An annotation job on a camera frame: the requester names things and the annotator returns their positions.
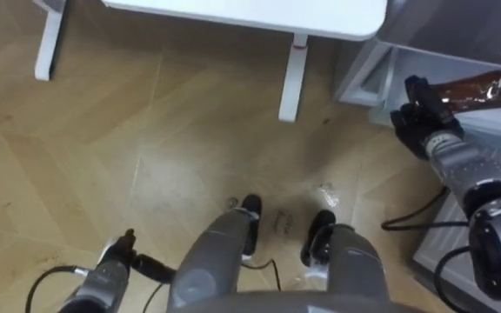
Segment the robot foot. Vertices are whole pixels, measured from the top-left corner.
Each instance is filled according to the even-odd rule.
[[[309,235],[301,249],[301,262],[304,266],[328,263],[332,226],[335,224],[336,216],[330,210],[321,210],[314,217],[309,228]]]
[[[241,203],[241,207],[255,215],[258,215],[258,219],[250,222],[249,234],[247,235],[246,242],[244,243],[243,259],[248,260],[257,249],[258,226],[260,224],[260,217],[262,216],[262,200],[260,199],[260,196],[251,194],[245,197],[243,203]]]

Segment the wooden floor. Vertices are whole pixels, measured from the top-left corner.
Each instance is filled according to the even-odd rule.
[[[447,311],[404,267],[418,236],[379,228],[439,182],[365,108],[331,101],[335,41],[311,40],[298,121],[280,123],[289,34],[70,2],[55,76],[42,83],[43,14],[26,3],[0,0],[0,312],[22,311],[43,270],[94,265],[128,228],[138,251],[177,267],[228,198],[249,192],[264,199],[255,263],[275,258],[286,290],[319,287],[298,251],[329,207],[320,186],[339,221],[378,248],[393,300]],[[48,279],[33,312],[55,312],[79,282]],[[274,289],[272,270],[242,270],[239,286]],[[139,312],[154,287],[133,274],[122,312]]]

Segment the brown bottle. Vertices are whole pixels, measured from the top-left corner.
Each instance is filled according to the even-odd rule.
[[[501,70],[431,87],[453,113],[501,108]]]

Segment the white table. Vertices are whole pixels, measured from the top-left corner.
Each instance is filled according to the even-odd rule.
[[[35,0],[37,3],[65,3],[66,0]],[[387,0],[102,0],[106,5],[146,13],[229,23],[294,34],[279,119],[294,122],[304,75],[309,35],[351,41],[374,36],[384,21]],[[37,78],[50,77],[51,58],[59,31],[57,19],[48,23],[37,63]]]

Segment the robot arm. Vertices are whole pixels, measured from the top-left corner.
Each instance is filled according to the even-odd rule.
[[[69,296],[59,313],[115,313],[129,282],[130,270],[158,283],[171,283],[175,271],[159,261],[137,254],[133,230],[111,240],[97,267],[86,273],[84,282]]]
[[[410,77],[410,103],[394,111],[397,137],[427,159],[469,221],[469,248],[478,287],[501,300],[501,164],[463,140],[459,122],[425,79]]]

